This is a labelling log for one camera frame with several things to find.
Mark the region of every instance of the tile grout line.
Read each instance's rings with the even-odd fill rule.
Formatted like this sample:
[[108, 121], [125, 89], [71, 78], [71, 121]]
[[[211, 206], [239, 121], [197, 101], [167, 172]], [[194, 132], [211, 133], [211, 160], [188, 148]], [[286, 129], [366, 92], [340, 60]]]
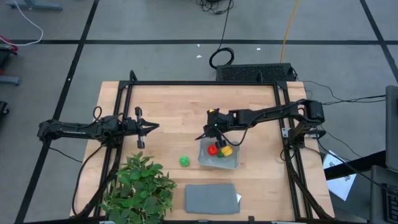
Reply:
[[[25, 44], [33, 40], [13, 40]], [[219, 44], [218, 39], [179, 39], [179, 40], [84, 40], [93, 45], [167, 45], [167, 44]], [[227, 39], [225, 44], [282, 44], [283, 40]], [[38, 44], [79, 44], [80, 40], [42, 40]], [[287, 40], [288, 45], [398, 45], [398, 40]]]
[[[58, 100], [58, 104], [57, 104], [57, 107], [56, 107], [54, 115], [53, 115], [53, 119], [59, 119], [59, 117], [61, 115], [62, 108], [63, 108], [63, 105], [65, 104], [65, 100], [66, 100], [66, 97], [67, 97], [67, 94], [68, 94], [68, 91], [69, 91], [69, 88], [70, 88], [70, 84], [71, 84], [73, 76], [74, 76], [74, 74], [76, 72], [77, 64], [79, 62], [81, 53], [83, 51], [85, 40], [87, 39], [87, 35], [88, 35], [89, 30], [90, 30], [91, 23], [93, 22], [93, 18], [94, 18], [94, 14], [95, 14], [95, 11], [96, 11], [97, 6], [98, 6], [98, 2], [99, 2], [99, 0], [94, 0], [93, 1], [93, 5], [91, 7], [90, 13], [88, 14], [86, 25], [85, 25], [85, 28], [84, 28], [83, 33], [81, 35], [80, 41], [78, 43], [78, 47], [76, 49], [75, 56], [74, 56], [74, 58], [72, 60], [72, 64], [70, 65], [70, 69], [69, 69], [68, 75], [67, 75], [67, 77], [65, 79], [65, 84], [63, 85], [63, 88], [62, 88], [62, 91], [61, 91], [61, 94], [60, 94], [60, 98]], [[41, 151], [40, 151], [40, 154], [39, 154], [39, 158], [37, 159], [37, 162], [36, 162], [32, 177], [30, 178], [30, 181], [29, 181], [29, 184], [27, 186], [24, 198], [22, 199], [21, 206], [19, 207], [19, 211], [18, 211], [16, 220], [15, 220], [15, 223], [23, 223], [24, 220], [25, 220], [26, 214], [27, 214], [28, 209], [29, 209], [30, 202], [32, 201], [32, 197], [34, 195], [37, 183], [38, 183], [39, 178], [40, 178], [40, 173], [41, 173], [41, 171], [43, 169], [45, 159], [46, 159], [47, 154], [49, 152], [49, 149], [46, 146], [49, 146], [50, 144], [51, 144], [51, 141], [46, 141], [46, 142], [43, 143], [43, 146], [41, 148]]]
[[395, 62], [394, 58], [392, 57], [390, 50], [388, 49], [386, 41], [384, 41], [384, 38], [381, 35], [381, 32], [376, 24], [376, 21], [374, 20], [374, 18], [372, 16], [372, 13], [368, 7], [368, 4], [366, 4], [365, 0], [359, 0], [359, 1], [365, 11], [365, 14], [369, 20], [369, 23], [371, 24], [373, 32], [377, 37], [377, 40], [380, 42], [381, 49], [384, 53], [384, 56], [386, 57], [386, 60], [389, 64], [389, 66], [390, 66], [391, 72], [395, 76], [396, 80], [398, 81], [398, 68], [397, 68], [396, 62]]

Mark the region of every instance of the artificial plant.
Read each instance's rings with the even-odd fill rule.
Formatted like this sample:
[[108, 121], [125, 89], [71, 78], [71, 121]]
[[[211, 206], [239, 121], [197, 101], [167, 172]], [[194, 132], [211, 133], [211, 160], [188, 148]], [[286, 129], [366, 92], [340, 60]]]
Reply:
[[173, 189], [177, 187], [163, 175], [160, 164], [147, 165], [152, 157], [142, 157], [142, 151], [127, 157], [118, 170], [118, 184], [113, 181], [106, 191], [101, 208], [116, 224], [159, 223], [171, 209]]

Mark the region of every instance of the gray floor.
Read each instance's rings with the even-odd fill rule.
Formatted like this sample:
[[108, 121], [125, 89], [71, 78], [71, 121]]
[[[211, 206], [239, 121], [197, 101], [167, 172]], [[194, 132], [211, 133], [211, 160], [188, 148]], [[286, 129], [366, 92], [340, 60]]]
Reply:
[[[0, 34], [10, 39], [37, 38], [38, 30], [4, 2], [0, 0]], [[26, 12], [43, 28], [44, 39], [80, 39], [93, 1], [49, 2], [60, 2], [64, 10]], [[384, 38], [398, 40], [398, 2], [366, 2]], [[293, 6], [293, 0], [235, 0], [225, 38], [283, 39]], [[188, 0], [101, 0], [88, 39], [219, 39], [224, 19], [225, 15], [202, 12], [194, 1]], [[376, 40], [376, 36], [357, 0], [302, 0], [289, 39]], [[76, 47], [21, 47], [20, 55], [7, 67], [6, 73], [21, 77], [22, 85], [0, 85], [0, 100], [8, 101], [11, 109], [0, 127], [3, 223], [15, 221], [41, 148], [35, 136], [37, 125], [52, 117]], [[281, 49], [281, 45], [257, 44], [229, 47], [235, 51], [235, 64], [276, 63]], [[208, 66], [208, 57], [216, 48], [211, 44], [85, 45], [61, 120], [90, 122], [101, 82], [127, 79], [130, 69], [140, 80], [214, 80], [215, 71]], [[398, 59], [398, 46], [389, 46], [389, 50]], [[226, 61], [226, 55], [215, 59], [216, 63]], [[327, 84], [341, 98], [379, 95], [387, 85], [397, 84], [378, 45], [288, 45], [285, 62], [295, 67], [300, 80]], [[326, 88], [311, 83], [306, 83], [306, 87], [312, 91], [313, 99], [333, 100]], [[323, 127], [366, 156], [384, 149], [384, 113], [384, 103], [327, 106]], [[82, 159], [85, 144], [82, 140], [61, 139], [52, 146]], [[329, 136], [322, 139], [322, 144], [343, 157], [356, 157]], [[79, 168], [78, 163], [50, 151], [25, 221], [68, 217]]]

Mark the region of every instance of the green toy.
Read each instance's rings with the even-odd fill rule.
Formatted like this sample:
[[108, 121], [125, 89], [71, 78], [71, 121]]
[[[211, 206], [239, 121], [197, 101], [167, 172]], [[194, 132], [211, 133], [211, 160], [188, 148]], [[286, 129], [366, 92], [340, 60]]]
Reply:
[[187, 167], [187, 166], [189, 166], [189, 158], [188, 158], [188, 156], [182, 156], [182, 157], [180, 157], [180, 165], [181, 165], [182, 167]]

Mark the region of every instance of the wooden tabletop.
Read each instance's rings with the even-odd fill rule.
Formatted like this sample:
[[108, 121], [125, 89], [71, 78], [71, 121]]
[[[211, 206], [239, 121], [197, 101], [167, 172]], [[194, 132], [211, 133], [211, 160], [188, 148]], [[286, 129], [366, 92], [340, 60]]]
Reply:
[[[291, 101], [305, 98], [303, 83], [290, 82], [288, 88]], [[98, 98], [103, 116], [112, 114], [117, 89], [118, 82], [103, 82]], [[251, 215], [256, 221], [294, 220], [286, 166], [279, 157], [282, 139], [278, 121], [261, 123], [248, 131], [241, 145], [241, 160], [236, 170], [202, 167], [197, 160], [200, 142], [194, 139], [203, 133], [206, 111], [220, 108], [222, 113], [227, 113], [228, 110], [258, 110], [275, 106], [271, 86], [137, 85], [132, 89], [129, 112], [133, 118], [135, 106], [142, 108], [145, 120], [160, 124], [159, 128], [145, 138], [144, 155], [154, 156], [154, 162], [162, 164], [164, 172], [170, 172], [170, 178], [178, 184], [172, 201], [174, 209], [166, 215], [166, 220], [248, 220]], [[235, 131], [226, 136], [232, 141], [240, 141], [242, 134], [241, 131]], [[126, 156], [140, 151], [136, 141], [136, 136], [124, 138], [122, 163]], [[305, 144], [318, 150], [314, 139], [306, 139]], [[85, 158], [98, 146], [99, 142], [88, 141]], [[319, 154], [306, 148], [301, 149], [301, 152], [309, 191], [325, 211], [334, 217]], [[75, 201], [77, 211], [86, 205], [98, 188], [104, 154], [105, 149], [102, 149], [87, 162], [82, 172]], [[180, 156], [190, 158], [188, 167], [180, 166]], [[242, 195], [239, 214], [205, 215], [185, 212], [186, 184], [221, 183], [234, 184], [236, 192]], [[302, 194], [299, 189], [297, 192], [300, 213], [305, 217]]]

